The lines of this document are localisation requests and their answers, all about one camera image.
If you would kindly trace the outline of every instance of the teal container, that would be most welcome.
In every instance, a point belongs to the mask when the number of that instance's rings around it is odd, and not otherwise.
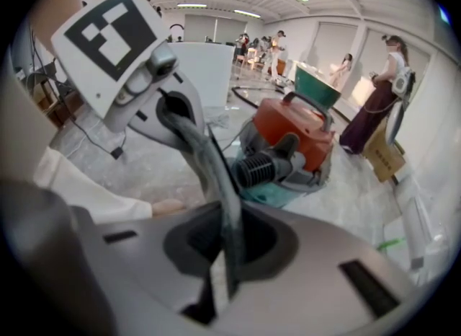
[[[341,97],[341,92],[336,91],[300,67],[296,68],[295,91],[314,99],[327,110],[333,107]]]
[[[243,158],[242,150],[237,153],[236,161]],[[275,208],[281,208],[290,201],[301,196],[303,193],[285,189],[274,183],[266,183],[242,190],[240,196],[247,201],[270,205]]]

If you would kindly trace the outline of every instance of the orange vacuum cleaner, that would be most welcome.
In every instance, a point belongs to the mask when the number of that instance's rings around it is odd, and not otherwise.
[[[331,169],[331,123],[326,109],[296,92],[262,100],[231,167],[242,197],[280,208],[321,189]]]

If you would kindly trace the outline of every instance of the maroon skirt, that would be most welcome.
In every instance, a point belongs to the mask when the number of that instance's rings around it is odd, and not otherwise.
[[[389,81],[378,82],[362,109],[339,137],[340,145],[348,146],[354,154],[362,153],[368,139],[389,114],[396,97]]]

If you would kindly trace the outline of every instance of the green bucket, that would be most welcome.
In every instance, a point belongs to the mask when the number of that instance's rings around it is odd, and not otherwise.
[[[333,107],[334,103],[341,97],[341,92],[337,92],[333,87],[300,67],[296,68],[295,91],[314,99],[327,110]]]

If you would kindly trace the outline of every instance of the floor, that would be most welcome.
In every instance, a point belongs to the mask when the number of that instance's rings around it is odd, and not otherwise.
[[[261,74],[233,68],[230,87],[248,86],[262,90],[247,90],[246,96],[258,103],[264,97],[281,97]],[[254,109],[231,95],[225,108],[205,108],[205,120],[212,127],[221,147],[232,143],[225,151],[233,156],[238,140],[233,137]],[[345,128],[344,121],[333,114],[336,140]],[[113,134],[87,107],[78,114],[77,123],[90,137],[111,151],[122,143],[123,133]],[[178,151],[162,146],[126,130],[124,154],[116,161],[92,145],[72,123],[55,137],[51,147],[66,155],[83,173],[108,190],[157,202],[178,198],[188,206],[200,205],[204,198],[199,181]],[[374,246],[383,241],[383,226],[400,215],[389,182],[380,183],[368,162],[360,156],[349,156],[335,143],[332,169],[327,186],[322,190],[292,201],[289,211],[331,222]]]

